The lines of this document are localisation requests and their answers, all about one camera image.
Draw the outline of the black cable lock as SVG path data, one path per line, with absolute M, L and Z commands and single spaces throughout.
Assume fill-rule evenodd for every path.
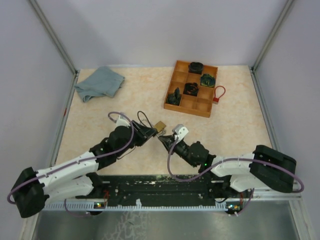
M 140 124 L 143 125 L 144 127 L 153 128 L 152 123 L 150 122 L 149 118 L 147 117 L 147 115 L 143 111 L 139 110 L 137 112 L 137 118 L 138 118 Z

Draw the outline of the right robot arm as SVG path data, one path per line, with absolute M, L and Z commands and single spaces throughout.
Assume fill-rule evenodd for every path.
M 257 145 L 251 153 L 223 157 L 210 154 L 200 141 L 188 145 L 176 135 L 158 139 L 169 156 L 177 154 L 190 166 L 199 167 L 199 176 L 228 177 L 223 192 L 229 198 L 253 188 L 269 187 L 280 193 L 294 191 L 296 160 L 268 146 Z

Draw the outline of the brass padlock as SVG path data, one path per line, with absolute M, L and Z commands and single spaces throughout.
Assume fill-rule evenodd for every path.
M 166 124 L 164 124 L 162 121 L 158 121 L 155 125 L 154 128 L 158 133 L 163 132 L 166 129 Z

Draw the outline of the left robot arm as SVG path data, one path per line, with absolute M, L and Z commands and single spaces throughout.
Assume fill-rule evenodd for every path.
M 114 164 L 127 150 L 141 147 L 158 131 L 136 121 L 117 126 L 108 137 L 88 151 L 45 169 L 25 168 L 14 183 L 7 200 L 16 205 L 25 219 L 39 213 L 55 201 L 91 196 L 95 199 L 104 192 L 97 171 Z

